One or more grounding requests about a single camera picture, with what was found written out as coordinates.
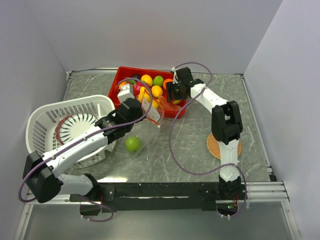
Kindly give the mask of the clear zip bag orange zipper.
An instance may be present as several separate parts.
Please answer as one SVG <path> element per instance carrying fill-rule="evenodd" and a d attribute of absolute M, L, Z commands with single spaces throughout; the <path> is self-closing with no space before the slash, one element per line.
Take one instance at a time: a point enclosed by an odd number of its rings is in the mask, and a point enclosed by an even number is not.
<path fill-rule="evenodd" d="M 150 95 L 150 102 L 147 102 L 145 99 L 142 100 L 142 110 L 143 113 L 146 112 L 146 110 L 149 110 L 149 112 L 146 115 L 146 118 L 142 120 L 141 122 L 136 123 L 133 128 L 132 132 L 128 134 L 128 136 L 125 138 L 125 142 L 128 137 L 136 136 L 141 141 L 141 148 L 137 152 L 130 152 L 130 153 L 138 153 L 140 152 L 144 147 L 148 145 L 148 143 L 153 140 L 156 135 L 160 132 L 160 128 L 163 122 L 164 118 L 164 108 L 159 102 L 160 108 L 155 109 L 152 106 L 152 100 L 158 100 L 157 98 L 153 97 L 151 93 Z"/>

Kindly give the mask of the green lime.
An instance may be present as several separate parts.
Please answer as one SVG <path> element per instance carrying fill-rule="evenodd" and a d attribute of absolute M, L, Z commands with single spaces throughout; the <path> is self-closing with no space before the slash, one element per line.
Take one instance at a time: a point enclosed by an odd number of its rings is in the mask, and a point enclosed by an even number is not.
<path fill-rule="evenodd" d="M 129 152 L 137 152 L 142 147 L 142 142 L 137 136 L 130 136 L 125 141 L 126 149 Z"/>

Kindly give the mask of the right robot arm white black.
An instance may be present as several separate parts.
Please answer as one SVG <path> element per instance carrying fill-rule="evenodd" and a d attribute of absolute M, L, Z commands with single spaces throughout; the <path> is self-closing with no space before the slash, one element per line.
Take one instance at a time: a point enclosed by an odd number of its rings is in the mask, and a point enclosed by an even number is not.
<path fill-rule="evenodd" d="M 167 84 L 169 101 L 190 99 L 181 109 L 185 110 L 193 102 L 199 102 L 211 114 L 211 133 L 218 142 L 220 152 L 218 194 L 230 199 L 245 186 L 245 178 L 238 167 L 238 146 L 243 123 L 239 104 L 227 101 L 208 88 L 199 78 L 192 76 L 188 67 L 172 68 L 173 81 Z"/>

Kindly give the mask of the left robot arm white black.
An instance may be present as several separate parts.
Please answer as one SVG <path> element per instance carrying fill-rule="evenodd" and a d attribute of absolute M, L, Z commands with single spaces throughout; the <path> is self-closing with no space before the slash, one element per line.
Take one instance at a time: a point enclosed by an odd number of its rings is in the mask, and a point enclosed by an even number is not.
<path fill-rule="evenodd" d="M 94 201 L 102 194 L 100 183 L 91 175 L 68 175 L 65 170 L 83 157 L 112 144 L 130 132 L 145 114 L 135 98 L 123 101 L 118 109 L 96 118 L 93 114 L 68 116 L 62 125 L 67 142 L 45 153 L 34 151 L 26 158 L 22 183 L 27 185 L 39 203 L 46 203 L 59 194 L 83 196 Z"/>

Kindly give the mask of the yellow banana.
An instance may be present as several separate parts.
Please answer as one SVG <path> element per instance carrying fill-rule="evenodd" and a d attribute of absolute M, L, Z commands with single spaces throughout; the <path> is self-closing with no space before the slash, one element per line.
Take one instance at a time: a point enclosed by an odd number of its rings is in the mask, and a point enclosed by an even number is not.
<path fill-rule="evenodd" d="M 173 101 L 172 103 L 174 104 L 174 105 L 177 105 L 177 104 L 179 104 L 181 102 L 181 100 L 175 100 L 175 101 Z"/>

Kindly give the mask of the orange tangerine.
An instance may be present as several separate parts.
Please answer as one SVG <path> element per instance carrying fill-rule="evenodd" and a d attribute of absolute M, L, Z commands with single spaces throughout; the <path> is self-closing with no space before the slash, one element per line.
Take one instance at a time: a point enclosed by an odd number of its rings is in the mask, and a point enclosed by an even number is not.
<path fill-rule="evenodd" d="M 167 78 L 163 81 L 162 87 L 166 90 L 167 89 L 167 84 L 171 83 L 173 81 L 172 78 Z"/>

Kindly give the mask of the yellow fruit front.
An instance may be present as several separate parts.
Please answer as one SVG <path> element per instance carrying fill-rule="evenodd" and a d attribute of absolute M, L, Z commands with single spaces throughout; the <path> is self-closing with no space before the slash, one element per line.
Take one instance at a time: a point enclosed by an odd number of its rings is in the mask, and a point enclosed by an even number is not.
<path fill-rule="evenodd" d="M 160 103 L 157 99 L 153 99 L 152 100 L 152 107 L 155 109 L 159 109 L 160 108 Z"/>

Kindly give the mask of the green yellow guava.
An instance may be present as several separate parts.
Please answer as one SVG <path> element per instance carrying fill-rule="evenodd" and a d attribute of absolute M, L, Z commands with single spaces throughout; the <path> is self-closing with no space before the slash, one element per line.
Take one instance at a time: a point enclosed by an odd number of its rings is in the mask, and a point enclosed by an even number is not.
<path fill-rule="evenodd" d="M 153 85 L 154 86 L 159 86 L 162 87 L 164 83 L 164 78 L 160 75 L 157 75 L 154 79 L 153 79 Z"/>

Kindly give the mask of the yellow pear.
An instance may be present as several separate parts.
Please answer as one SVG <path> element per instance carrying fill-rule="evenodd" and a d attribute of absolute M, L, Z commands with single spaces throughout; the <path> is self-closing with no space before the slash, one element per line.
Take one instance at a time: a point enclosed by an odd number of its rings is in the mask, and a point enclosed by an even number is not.
<path fill-rule="evenodd" d="M 150 94 L 149 92 L 147 91 L 147 89 L 142 86 L 139 90 L 139 95 L 137 97 L 137 99 L 142 102 L 143 99 L 145 99 L 148 103 L 151 101 L 151 97 L 150 97 Z"/>

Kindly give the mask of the yellow orange mango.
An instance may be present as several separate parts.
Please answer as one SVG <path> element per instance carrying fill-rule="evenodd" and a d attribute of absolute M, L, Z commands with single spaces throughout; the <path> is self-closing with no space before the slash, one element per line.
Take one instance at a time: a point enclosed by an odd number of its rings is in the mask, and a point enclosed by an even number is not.
<path fill-rule="evenodd" d="M 128 82 L 127 81 L 123 81 L 120 85 L 119 85 L 119 89 L 121 89 L 124 85 L 126 85 L 126 84 L 128 84 Z"/>

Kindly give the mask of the yellow lemon back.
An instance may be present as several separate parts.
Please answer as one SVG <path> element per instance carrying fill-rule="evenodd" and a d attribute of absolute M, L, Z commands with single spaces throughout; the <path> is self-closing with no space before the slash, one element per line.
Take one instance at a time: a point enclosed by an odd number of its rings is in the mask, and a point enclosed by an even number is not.
<path fill-rule="evenodd" d="M 153 78 L 148 74 L 142 75 L 140 80 L 148 84 L 149 87 L 153 86 Z"/>

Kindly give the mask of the dark purple mangosteen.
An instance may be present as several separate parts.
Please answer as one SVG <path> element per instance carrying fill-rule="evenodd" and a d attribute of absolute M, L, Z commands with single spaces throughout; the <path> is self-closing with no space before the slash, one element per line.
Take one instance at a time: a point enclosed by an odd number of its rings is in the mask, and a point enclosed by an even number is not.
<path fill-rule="evenodd" d="M 134 79 L 139 79 L 139 80 L 141 79 L 141 75 L 138 73 L 133 74 L 131 77 Z"/>

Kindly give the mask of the white blue striped plate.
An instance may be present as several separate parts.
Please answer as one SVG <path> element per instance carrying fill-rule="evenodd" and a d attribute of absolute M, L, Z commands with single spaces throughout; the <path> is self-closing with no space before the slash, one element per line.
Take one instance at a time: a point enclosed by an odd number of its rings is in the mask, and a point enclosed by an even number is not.
<path fill-rule="evenodd" d="M 77 113 L 67 116 L 59 132 L 62 143 L 66 144 L 85 133 L 95 125 L 97 120 L 98 118 L 90 113 Z"/>

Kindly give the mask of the round woven bamboo coaster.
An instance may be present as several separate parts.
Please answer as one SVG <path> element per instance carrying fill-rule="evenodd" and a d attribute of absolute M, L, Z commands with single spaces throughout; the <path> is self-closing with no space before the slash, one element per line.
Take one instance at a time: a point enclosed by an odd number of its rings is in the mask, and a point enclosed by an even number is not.
<path fill-rule="evenodd" d="M 239 140 L 232 140 L 226 144 L 216 140 L 212 133 L 207 137 L 206 145 L 209 152 L 223 162 L 236 162 L 237 157 L 242 152 L 242 145 Z"/>

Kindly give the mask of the white plastic basket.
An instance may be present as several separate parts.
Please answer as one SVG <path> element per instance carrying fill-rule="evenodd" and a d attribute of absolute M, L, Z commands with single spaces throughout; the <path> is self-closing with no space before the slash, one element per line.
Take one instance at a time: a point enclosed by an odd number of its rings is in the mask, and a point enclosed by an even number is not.
<path fill-rule="evenodd" d="M 28 152 L 36 151 L 43 154 L 62 146 L 55 137 L 55 128 L 61 119 L 74 114 L 88 113 L 99 120 L 114 109 L 112 100 L 101 94 L 41 106 L 28 119 L 25 133 Z"/>

